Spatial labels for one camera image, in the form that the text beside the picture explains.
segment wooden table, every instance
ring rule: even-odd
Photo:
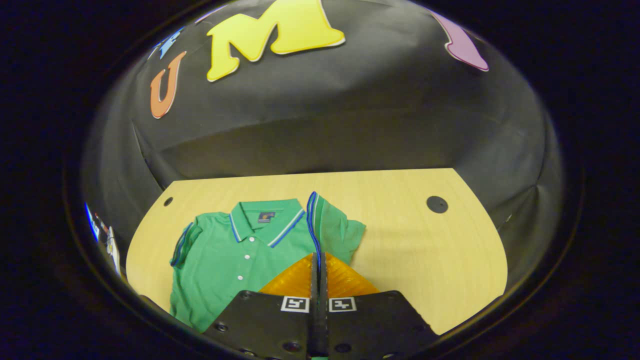
[[[174,181],[132,239],[129,284],[168,311],[169,260],[183,228],[197,215],[228,213],[239,201],[296,198],[304,208],[313,191],[367,226],[351,267],[380,291],[400,291],[437,334],[503,294],[507,261],[500,237],[451,168]],[[446,200],[445,213],[426,206],[434,195]]]

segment black fabric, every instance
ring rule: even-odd
[[[530,271],[555,233],[564,174],[551,119],[516,68],[473,36],[489,71],[454,59],[419,5],[325,0],[345,44],[281,56],[269,49],[276,28],[259,61],[231,47],[239,68],[208,82],[206,33],[236,13],[260,17],[272,2],[237,1],[189,21],[162,59],[159,50],[147,59],[149,49],[124,74],[101,113],[93,157],[103,161],[89,174],[102,180],[90,205],[120,217],[109,221],[130,241],[175,180],[452,167],[499,230],[508,288]],[[173,105],[155,119],[151,80],[183,51]]]

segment yellow letter m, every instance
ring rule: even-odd
[[[211,69],[207,79],[221,79],[238,68],[240,60],[231,57],[230,46],[249,61],[262,57],[267,40],[278,26],[278,38],[271,44],[276,54],[289,54],[344,42],[344,34],[326,19],[321,0],[276,0],[259,19],[237,14],[215,25],[207,35],[213,37]]]

